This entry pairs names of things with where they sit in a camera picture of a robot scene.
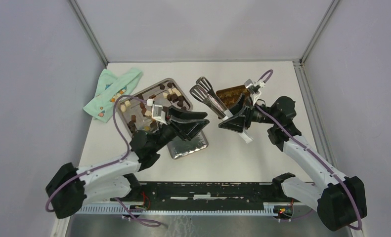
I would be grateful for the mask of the metal serving tongs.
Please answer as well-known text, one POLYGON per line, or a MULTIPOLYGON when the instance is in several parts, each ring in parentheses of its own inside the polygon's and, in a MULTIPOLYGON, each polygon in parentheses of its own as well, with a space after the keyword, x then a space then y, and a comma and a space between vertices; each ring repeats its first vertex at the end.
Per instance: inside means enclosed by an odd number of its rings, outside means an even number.
POLYGON ((196 84, 190 88, 190 94, 197 101, 209 107, 220 120, 226 121, 233 116, 233 113, 216 95, 212 85, 205 77, 196 80, 196 84))

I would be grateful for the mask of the steel tray with rack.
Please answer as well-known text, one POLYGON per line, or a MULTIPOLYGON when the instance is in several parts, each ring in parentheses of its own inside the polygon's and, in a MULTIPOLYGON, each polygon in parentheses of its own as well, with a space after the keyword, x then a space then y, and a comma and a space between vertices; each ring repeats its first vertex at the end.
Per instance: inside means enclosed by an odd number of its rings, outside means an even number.
POLYGON ((152 119, 152 107, 141 100, 152 99, 155 104, 164 107, 174 106, 189 111, 193 108, 188 96, 172 78, 156 82, 133 96, 138 99, 126 97, 117 106, 118 114, 130 136, 137 130, 154 131, 158 128, 152 119))

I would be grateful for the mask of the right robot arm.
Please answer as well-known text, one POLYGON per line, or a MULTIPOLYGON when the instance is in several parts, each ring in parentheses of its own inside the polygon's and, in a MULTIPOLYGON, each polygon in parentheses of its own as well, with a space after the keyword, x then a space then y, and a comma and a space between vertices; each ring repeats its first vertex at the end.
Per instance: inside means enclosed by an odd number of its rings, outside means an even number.
POLYGON ((317 212, 321 222, 331 231, 345 226, 362 229, 367 216, 365 187, 357 176, 347 177, 325 160, 296 128, 295 101, 279 97, 270 107, 258 105, 240 95, 230 108, 232 116, 218 126, 242 134, 253 122, 268 123, 268 138, 281 152, 293 159, 312 179, 308 184, 292 173, 273 179, 271 195, 276 201, 293 198, 317 212))

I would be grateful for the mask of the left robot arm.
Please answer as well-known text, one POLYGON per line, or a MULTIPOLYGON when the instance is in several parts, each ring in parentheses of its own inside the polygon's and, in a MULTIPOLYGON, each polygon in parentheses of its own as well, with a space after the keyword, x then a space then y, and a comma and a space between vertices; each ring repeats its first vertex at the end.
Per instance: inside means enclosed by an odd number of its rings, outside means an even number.
POLYGON ((209 124, 206 112, 178 109, 174 106, 154 109, 157 129, 137 130, 126 143, 126 152, 99 164, 74 167, 62 165, 45 191, 47 212, 64 219, 82 206, 110 198, 137 200, 141 188, 136 185, 135 173, 146 170, 160 158, 158 151, 178 137, 190 141, 209 124))

